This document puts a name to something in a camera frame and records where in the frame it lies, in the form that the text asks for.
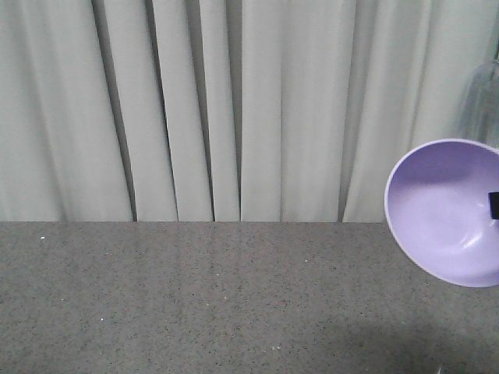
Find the black gripper finger in bowl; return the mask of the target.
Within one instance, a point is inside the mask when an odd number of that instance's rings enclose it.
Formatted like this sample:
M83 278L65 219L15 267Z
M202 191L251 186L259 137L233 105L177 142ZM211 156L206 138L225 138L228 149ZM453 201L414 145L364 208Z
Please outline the black gripper finger in bowl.
M499 192L488 193L490 204L490 216L494 220L499 219Z

